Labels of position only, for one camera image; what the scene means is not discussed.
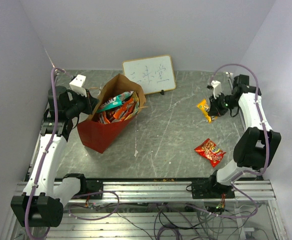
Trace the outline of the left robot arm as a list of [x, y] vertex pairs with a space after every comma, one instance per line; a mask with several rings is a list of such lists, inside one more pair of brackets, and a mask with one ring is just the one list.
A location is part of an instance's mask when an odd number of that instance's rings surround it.
[[73, 90], [57, 86], [49, 90], [49, 106], [44, 113], [32, 174], [22, 194], [11, 200], [11, 208], [21, 226], [57, 227], [69, 200], [81, 199], [87, 194], [82, 173], [68, 173], [60, 185], [54, 183], [61, 154], [74, 128], [73, 119], [79, 118], [81, 113], [91, 114], [98, 102], [84, 88]]

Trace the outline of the red snack mix bag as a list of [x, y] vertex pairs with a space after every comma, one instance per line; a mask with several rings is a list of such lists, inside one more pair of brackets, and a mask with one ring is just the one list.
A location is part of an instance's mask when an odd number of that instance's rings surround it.
[[209, 138], [207, 138], [201, 145], [196, 147], [194, 150], [200, 156], [209, 160], [213, 168], [219, 165], [224, 155], [226, 154], [225, 151], [223, 151], [215, 142], [213, 142]]

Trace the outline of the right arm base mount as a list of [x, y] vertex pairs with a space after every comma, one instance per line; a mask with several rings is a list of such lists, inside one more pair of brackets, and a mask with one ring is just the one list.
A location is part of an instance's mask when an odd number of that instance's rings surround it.
[[193, 199], [220, 199], [222, 196], [226, 199], [235, 198], [230, 185], [222, 185], [207, 178], [193, 181], [186, 187], [186, 190], [191, 193]]

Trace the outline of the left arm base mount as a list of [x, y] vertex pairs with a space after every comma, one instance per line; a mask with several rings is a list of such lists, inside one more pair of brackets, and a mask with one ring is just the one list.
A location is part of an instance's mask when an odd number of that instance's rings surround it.
[[81, 196], [88, 193], [102, 191], [103, 184], [96, 180], [87, 180], [86, 178], [67, 177], [60, 185], [54, 187], [53, 197], [65, 203], [74, 196]]

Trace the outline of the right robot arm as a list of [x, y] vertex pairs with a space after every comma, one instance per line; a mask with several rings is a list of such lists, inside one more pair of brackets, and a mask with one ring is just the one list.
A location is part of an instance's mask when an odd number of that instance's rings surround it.
[[260, 88], [249, 84], [247, 75], [234, 78], [230, 95], [222, 92], [221, 82], [212, 80], [208, 86], [213, 91], [209, 98], [210, 117], [221, 117], [233, 109], [242, 113], [244, 133], [233, 150], [233, 159], [214, 173], [215, 181], [206, 186], [207, 194], [212, 198], [224, 192], [224, 186], [248, 173], [261, 175], [269, 167], [281, 141], [281, 135], [268, 123], [262, 108]]

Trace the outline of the yellow M&M's bag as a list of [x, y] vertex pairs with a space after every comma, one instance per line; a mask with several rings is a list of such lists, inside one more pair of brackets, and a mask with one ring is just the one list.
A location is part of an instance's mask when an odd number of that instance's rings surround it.
[[218, 118], [217, 116], [209, 116], [208, 115], [210, 107], [209, 107], [207, 100], [205, 98], [197, 105], [197, 107], [199, 110], [201, 110], [201, 112], [205, 116], [208, 123], [212, 123], [214, 120], [216, 120]]

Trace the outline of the teal Fox's candy bag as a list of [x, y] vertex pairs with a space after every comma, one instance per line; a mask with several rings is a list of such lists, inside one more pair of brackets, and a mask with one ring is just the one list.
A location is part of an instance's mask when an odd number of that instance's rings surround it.
[[133, 91], [126, 91], [113, 98], [110, 98], [105, 103], [99, 106], [97, 113], [121, 106], [123, 104], [123, 101], [129, 98], [132, 94], [133, 94]]

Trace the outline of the red brown paper bag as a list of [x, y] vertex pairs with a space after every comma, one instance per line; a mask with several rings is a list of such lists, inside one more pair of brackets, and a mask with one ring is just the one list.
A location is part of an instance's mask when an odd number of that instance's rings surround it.
[[100, 103], [86, 120], [79, 123], [82, 144], [103, 153], [145, 107], [142, 87], [118, 74], [108, 81], [98, 96]]

